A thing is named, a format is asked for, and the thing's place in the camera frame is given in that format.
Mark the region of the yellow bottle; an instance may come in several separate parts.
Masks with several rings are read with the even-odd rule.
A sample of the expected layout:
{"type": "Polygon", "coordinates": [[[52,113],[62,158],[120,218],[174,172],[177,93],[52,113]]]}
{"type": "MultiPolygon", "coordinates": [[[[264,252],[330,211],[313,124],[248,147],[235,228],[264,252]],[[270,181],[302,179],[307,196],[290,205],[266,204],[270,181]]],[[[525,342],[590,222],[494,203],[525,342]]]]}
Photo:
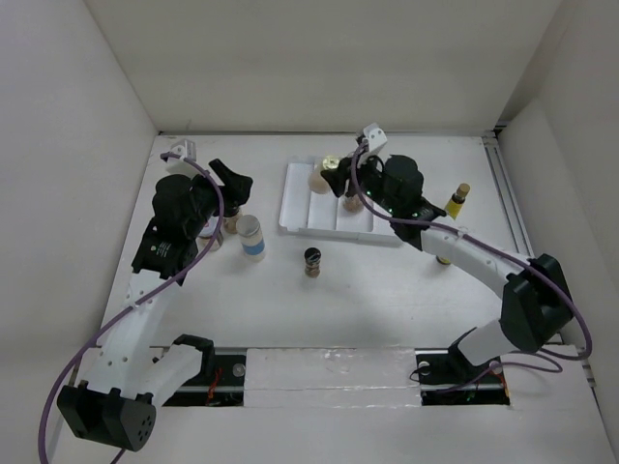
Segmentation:
{"type": "Polygon", "coordinates": [[[444,208],[446,214],[450,218],[457,218],[469,192],[469,184],[462,183],[457,187],[456,191],[452,194],[444,208]]]}
{"type": "Polygon", "coordinates": [[[435,259],[441,265],[450,266],[452,264],[451,261],[443,257],[435,256],[435,259]]]}

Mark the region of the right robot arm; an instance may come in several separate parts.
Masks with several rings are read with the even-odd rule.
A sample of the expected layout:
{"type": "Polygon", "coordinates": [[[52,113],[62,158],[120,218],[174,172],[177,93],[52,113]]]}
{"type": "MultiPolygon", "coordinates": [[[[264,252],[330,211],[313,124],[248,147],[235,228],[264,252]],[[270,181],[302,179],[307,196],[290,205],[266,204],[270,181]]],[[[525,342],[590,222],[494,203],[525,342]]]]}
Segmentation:
{"type": "Polygon", "coordinates": [[[557,260],[509,254],[482,246],[444,210],[423,196],[424,176],[406,156],[350,157],[321,173],[337,197],[365,194],[388,213],[395,234],[419,251],[440,256],[492,290],[498,318],[461,335],[448,348],[444,367],[457,382],[477,377],[491,361],[513,351],[538,352],[573,317],[567,282],[557,260]]]}

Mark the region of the blue label white bottle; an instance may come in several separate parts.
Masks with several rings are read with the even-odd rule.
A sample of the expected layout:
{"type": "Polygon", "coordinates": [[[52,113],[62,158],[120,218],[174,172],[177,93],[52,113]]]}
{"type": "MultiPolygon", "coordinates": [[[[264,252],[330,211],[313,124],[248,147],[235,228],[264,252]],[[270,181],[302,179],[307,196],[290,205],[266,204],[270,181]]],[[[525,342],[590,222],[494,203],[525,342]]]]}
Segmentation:
{"type": "Polygon", "coordinates": [[[265,242],[260,222],[252,215],[241,216],[236,223],[245,256],[254,262],[261,261],[265,256],[265,242]]]}

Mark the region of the pink lid spice jar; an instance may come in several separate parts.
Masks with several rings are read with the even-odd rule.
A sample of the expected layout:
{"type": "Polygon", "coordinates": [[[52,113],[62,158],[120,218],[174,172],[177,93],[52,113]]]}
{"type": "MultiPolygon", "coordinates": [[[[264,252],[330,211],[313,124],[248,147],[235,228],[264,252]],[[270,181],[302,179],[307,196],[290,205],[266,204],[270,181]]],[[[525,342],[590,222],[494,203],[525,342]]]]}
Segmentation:
{"type": "Polygon", "coordinates": [[[357,194],[345,196],[342,200],[342,207],[350,214],[358,214],[364,210],[364,204],[357,194]]]}

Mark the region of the yellow-green lid spice jar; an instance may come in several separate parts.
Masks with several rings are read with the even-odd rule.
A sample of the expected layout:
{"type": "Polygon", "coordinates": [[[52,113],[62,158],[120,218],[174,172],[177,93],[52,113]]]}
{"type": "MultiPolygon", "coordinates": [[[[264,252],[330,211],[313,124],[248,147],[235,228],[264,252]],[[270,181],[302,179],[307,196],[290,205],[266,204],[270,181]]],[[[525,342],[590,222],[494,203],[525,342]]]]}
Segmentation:
{"type": "Polygon", "coordinates": [[[331,191],[328,182],[324,179],[322,173],[324,171],[337,170],[339,166],[339,157],[326,156],[318,161],[313,172],[309,175],[309,189],[316,194],[327,194],[331,191]]]}

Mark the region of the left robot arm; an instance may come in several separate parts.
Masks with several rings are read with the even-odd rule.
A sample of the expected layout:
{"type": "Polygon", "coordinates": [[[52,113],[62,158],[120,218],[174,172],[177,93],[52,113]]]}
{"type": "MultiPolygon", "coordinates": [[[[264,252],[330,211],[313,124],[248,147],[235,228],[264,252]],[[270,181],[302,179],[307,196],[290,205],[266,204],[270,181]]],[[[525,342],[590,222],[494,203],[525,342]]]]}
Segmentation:
{"type": "Polygon", "coordinates": [[[126,307],[102,329],[97,359],[76,386],[63,387],[57,407],[74,436],[137,452],[150,439],[157,412],[189,380],[216,376],[212,340],[181,334],[155,360],[152,340],[189,271],[205,256],[197,238],[207,222],[217,226],[251,196],[252,178],[220,159],[207,169],[179,159],[197,173],[159,179],[153,216],[132,261],[126,307]]]}

